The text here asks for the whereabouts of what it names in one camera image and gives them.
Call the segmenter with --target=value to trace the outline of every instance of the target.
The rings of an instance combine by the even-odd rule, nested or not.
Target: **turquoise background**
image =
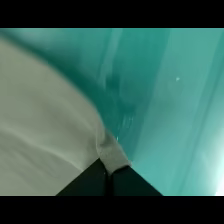
[[[223,29],[1,29],[96,105],[164,195],[224,192]]]

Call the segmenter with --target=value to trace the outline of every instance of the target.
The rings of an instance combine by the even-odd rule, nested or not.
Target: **teal plastic container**
[[[1,29],[95,104],[164,195],[224,194],[223,29]]]

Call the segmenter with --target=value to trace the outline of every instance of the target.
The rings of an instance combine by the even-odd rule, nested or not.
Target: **glossy teal surface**
[[[1,31],[92,100],[164,195],[224,193],[223,29]]]

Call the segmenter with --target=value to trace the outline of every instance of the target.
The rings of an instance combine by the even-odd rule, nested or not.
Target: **teal surface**
[[[1,29],[96,105],[164,195],[224,194],[223,29]]]

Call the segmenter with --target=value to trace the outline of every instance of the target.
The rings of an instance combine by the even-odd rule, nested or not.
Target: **white cloth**
[[[0,37],[0,195],[56,195],[99,157],[129,165],[73,85]]]

